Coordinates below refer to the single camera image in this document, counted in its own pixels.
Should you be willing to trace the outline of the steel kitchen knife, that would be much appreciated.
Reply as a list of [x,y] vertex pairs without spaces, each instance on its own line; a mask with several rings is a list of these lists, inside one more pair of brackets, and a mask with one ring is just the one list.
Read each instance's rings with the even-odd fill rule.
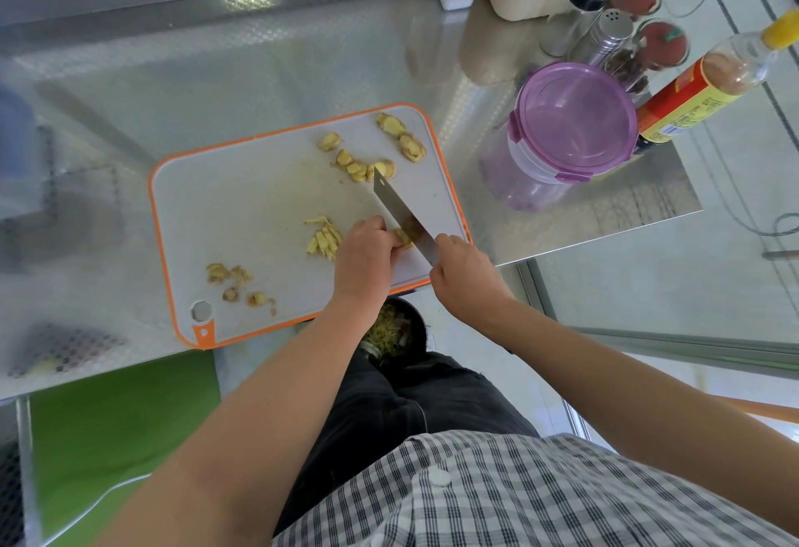
[[439,262],[439,250],[434,238],[379,170],[375,171],[373,177],[373,193],[414,247],[431,266],[436,266]]

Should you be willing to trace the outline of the green plastic sheet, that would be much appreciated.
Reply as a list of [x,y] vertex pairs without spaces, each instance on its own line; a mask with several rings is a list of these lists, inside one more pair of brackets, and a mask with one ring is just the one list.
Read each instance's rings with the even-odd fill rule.
[[220,401],[214,356],[200,351],[34,393],[33,482],[44,547],[89,547]]

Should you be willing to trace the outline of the white cutting board orange rim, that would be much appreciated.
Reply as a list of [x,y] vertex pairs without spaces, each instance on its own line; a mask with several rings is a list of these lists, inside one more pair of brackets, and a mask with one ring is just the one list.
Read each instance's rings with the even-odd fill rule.
[[[377,127],[385,112],[399,118],[427,149],[410,162]],[[334,167],[334,152],[317,147],[328,132],[366,163],[396,164],[391,186],[431,235],[471,241],[432,121],[406,104],[367,109],[175,154],[151,174],[149,194],[156,239],[176,336],[188,347],[212,350],[313,319],[333,293],[334,265],[305,254],[315,231],[306,219],[327,216],[345,234],[352,224],[380,214],[397,223],[373,193]],[[241,265],[255,289],[276,300],[277,315],[221,299],[206,282],[206,265]]]

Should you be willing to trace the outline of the pile of ginger strips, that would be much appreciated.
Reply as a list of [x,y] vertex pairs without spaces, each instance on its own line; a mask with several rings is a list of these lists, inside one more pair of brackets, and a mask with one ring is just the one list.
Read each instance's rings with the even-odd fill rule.
[[333,222],[327,216],[319,215],[313,219],[306,219],[304,223],[306,226],[315,228],[313,237],[306,246],[305,254],[321,256],[331,262],[335,261],[343,236]]

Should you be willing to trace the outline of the steel shaker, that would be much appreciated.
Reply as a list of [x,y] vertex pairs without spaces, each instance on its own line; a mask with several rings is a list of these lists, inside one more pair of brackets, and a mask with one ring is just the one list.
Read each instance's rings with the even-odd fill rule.
[[601,67],[633,33],[634,22],[630,14],[614,8],[606,9],[567,52],[566,61]]

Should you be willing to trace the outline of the wooden stick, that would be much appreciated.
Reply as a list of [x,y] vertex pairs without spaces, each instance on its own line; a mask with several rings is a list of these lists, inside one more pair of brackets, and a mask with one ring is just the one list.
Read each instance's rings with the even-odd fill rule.
[[739,398],[728,398],[718,395],[712,396],[712,398],[756,417],[799,425],[799,408]]

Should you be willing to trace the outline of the person's left forearm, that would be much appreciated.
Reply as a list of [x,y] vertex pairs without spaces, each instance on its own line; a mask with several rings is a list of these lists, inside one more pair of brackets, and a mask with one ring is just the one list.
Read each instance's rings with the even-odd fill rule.
[[385,298],[335,294],[222,400],[92,547],[262,547]]

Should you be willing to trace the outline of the black trousers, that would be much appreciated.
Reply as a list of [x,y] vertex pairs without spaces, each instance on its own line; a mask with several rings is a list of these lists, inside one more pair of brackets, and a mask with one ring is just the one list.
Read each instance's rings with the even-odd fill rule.
[[406,439],[451,430],[539,438],[496,386],[454,358],[426,352],[380,369],[356,350],[274,535]]

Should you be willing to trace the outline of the person's right forearm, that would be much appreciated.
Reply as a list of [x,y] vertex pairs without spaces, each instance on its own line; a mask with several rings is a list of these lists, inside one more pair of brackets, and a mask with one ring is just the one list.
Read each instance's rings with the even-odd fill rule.
[[468,313],[614,450],[716,493],[799,538],[799,444],[691,385],[513,298]]

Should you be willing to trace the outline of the purple lidded plastic container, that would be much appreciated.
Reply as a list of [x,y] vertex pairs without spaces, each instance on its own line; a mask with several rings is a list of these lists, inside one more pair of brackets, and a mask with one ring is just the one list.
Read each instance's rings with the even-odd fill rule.
[[534,212],[630,160],[637,139],[621,84],[598,67],[555,62],[531,72],[486,137],[480,174],[494,199]]

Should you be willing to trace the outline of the person's right hand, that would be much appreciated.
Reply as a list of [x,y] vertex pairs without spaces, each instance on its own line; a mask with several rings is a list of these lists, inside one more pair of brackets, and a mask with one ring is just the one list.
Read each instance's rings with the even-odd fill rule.
[[430,279],[435,296],[446,310],[480,332],[494,326],[517,304],[487,255],[471,243],[470,249],[454,261],[434,266]]

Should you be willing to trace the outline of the checked shirt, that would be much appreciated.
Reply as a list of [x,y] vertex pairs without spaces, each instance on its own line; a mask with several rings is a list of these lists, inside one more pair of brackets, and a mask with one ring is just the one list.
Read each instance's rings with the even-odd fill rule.
[[753,513],[563,433],[406,440],[271,547],[799,547]]

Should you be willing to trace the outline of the person's left hand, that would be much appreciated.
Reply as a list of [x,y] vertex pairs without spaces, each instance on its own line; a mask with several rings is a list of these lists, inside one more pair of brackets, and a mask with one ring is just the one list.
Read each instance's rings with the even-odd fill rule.
[[397,261],[389,260],[384,217],[374,215],[353,224],[335,259],[333,299],[374,318],[392,286]]

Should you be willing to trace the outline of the glass jar with dark spices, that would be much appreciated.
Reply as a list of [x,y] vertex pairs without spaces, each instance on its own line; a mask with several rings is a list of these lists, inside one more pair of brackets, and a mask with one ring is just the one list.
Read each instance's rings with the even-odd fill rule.
[[651,60],[643,56],[643,52],[619,49],[605,60],[603,68],[629,95],[635,97],[648,92],[647,74],[653,69],[653,65]]

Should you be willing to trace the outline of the sauce bottle with yellow cap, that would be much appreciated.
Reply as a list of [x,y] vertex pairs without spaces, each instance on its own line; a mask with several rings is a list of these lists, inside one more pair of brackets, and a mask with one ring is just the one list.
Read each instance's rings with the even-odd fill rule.
[[687,129],[762,85],[778,56],[799,41],[799,8],[762,31],[731,35],[637,109],[633,158],[671,142]]

